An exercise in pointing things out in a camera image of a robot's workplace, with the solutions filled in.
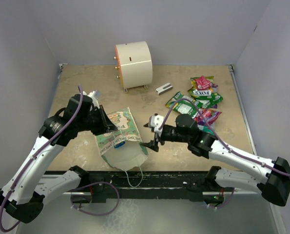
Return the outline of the white cylindrical drawer cabinet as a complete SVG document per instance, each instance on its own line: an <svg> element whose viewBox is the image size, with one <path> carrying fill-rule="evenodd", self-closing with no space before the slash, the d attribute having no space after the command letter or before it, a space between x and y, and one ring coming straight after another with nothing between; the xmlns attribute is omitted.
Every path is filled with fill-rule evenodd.
<svg viewBox="0 0 290 234"><path fill-rule="evenodd" d="M147 42L132 42L115 46L118 76L125 92L135 87L148 88L153 81L153 63Z"/></svg>

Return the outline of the purple fruit candy packet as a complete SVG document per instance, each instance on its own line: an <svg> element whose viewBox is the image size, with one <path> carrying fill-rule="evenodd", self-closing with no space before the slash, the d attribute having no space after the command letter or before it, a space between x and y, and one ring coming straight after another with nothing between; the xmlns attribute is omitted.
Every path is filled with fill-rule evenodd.
<svg viewBox="0 0 290 234"><path fill-rule="evenodd" d="M201 117L199 113L197 113L196 117L194 117L194 120L198 123L198 125L203 125L203 126L206 125L205 122L207 122L209 125L212 125L222 113L220 111L215 111L212 109L200 108L199 110L202 116L205 118L205 120Z"/></svg>

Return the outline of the green Fox's candy packet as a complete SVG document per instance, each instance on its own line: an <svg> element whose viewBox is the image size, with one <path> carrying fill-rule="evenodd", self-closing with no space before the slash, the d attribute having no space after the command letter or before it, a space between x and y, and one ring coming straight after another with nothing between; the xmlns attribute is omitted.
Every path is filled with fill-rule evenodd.
<svg viewBox="0 0 290 234"><path fill-rule="evenodd" d="M188 93L191 97L197 98L198 96L209 96L212 93L212 87L210 87L208 90L198 90L195 84L195 78L190 78L192 87L188 90ZM212 84L214 83L214 76L205 76L207 80L209 80Z"/></svg>

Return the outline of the purple snack packet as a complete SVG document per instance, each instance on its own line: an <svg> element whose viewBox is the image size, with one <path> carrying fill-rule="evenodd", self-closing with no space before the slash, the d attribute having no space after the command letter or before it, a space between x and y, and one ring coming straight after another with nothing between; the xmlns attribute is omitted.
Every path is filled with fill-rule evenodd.
<svg viewBox="0 0 290 234"><path fill-rule="evenodd" d="M212 92L216 93L217 91L218 91L218 85L216 85L216 84L213 83L212 84ZM213 109L217 109L218 108L217 104L214 105L212 108Z"/></svg>

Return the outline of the pink red snack packet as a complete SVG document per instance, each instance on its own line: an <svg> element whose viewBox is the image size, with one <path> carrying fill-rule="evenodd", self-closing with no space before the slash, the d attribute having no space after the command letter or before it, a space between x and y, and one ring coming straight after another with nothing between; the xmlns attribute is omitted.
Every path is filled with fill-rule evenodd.
<svg viewBox="0 0 290 234"><path fill-rule="evenodd" d="M195 78L194 80L198 90L208 90L212 86L212 83L204 76Z"/></svg>

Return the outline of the green paper bag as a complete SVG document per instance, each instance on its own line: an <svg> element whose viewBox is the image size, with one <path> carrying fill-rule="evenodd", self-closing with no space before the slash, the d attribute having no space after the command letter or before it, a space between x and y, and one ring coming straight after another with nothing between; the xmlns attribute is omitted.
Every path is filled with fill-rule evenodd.
<svg viewBox="0 0 290 234"><path fill-rule="evenodd" d="M118 130L96 136L98 152L110 167L123 171L126 176L129 176L129 170L138 168L140 181L134 184L127 179L130 187L137 188L144 178L141 165L147 160L148 151L145 147L140 146L142 138L130 108L110 113L108 117L118 127ZM116 144L123 141L125 142L123 146L114 148Z"/></svg>

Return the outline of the yellow green snack packet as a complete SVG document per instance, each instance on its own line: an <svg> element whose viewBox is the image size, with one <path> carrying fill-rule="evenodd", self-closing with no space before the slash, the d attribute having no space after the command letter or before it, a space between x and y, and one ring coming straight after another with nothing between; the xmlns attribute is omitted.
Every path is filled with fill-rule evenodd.
<svg viewBox="0 0 290 234"><path fill-rule="evenodd" d="M212 108L223 100L219 93L211 93L209 96L198 96L195 99L202 102L202 108Z"/></svg>

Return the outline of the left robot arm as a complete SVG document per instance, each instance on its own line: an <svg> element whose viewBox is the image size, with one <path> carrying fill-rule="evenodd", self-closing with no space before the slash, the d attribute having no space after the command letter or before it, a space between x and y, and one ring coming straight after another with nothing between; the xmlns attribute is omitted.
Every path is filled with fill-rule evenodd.
<svg viewBox="0 0 290 234"><path fill-rule="evenodd" d="M30 223L49 201L64 192L86 190L91 183L90 174L79 166L43 185L39 181L78 133L90 131L98 136L116 130L99 105L95 91L71 97L66 107L44 121L30 154L13 178L0 188L1 210L22 223Z"/></svg>

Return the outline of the small blue snack packet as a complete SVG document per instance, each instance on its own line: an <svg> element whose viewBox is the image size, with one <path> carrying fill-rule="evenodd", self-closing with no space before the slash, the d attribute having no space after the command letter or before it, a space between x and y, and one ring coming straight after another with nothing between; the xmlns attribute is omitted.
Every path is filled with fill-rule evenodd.
<svg viewBox="0 0 290 234"><path fill-rule="evenodd" d="M114 146L114 148L117 149L117 148L123 146L124 144L125 144L125 142L123 141L123 142L121 142L121 143L119 143L119 144L116 144L116 145Z"/></svg>

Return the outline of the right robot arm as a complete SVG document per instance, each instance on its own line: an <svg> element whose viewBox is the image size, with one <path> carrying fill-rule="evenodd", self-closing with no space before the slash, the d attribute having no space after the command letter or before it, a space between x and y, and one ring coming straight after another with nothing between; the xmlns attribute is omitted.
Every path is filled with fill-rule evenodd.
<svg viewBox="0 0 290 234"><path fill-rule="evenodd" d="M239 150L221 141L219 137L200 130L188 114L180 114L175 126L167 125L165 118L155 114L144 127L150 128L154 138L142 143L155 152L166 141L186 143L188 150L200 157L216 160L237 168L230 171L212 167L206 177L206 187L211 191L222 188L239 188L260 194L266 201L284 207L290 195L290 165L284 158L263 158Z"/></svg>

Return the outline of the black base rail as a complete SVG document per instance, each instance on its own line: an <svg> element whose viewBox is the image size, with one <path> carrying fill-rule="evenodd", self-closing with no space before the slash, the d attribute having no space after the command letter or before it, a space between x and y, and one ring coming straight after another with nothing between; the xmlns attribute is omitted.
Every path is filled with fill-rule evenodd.
<svg viewBox="0 0 290 234"><path fill-rule="evenodd" d="M107 199L183 199L207 204L222 204L231 188L214 185L206 171L146 171L140 186L140 172L89 171L84 179L67 192L72 196L90 196L93 203Z"/></svg>

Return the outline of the small white stapler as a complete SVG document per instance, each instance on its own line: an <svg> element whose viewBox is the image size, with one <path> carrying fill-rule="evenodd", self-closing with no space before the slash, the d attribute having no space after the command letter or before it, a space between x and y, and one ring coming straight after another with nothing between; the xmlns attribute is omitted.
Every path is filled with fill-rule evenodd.
<svg viewBox="0 0 290 234"><path fill-rule="evenodd" d="M156 88L155 91L160 96L160 95L162 95L162 94L164 94L172 89L173 89L173 86L168 82L168 83Z"/></svg>

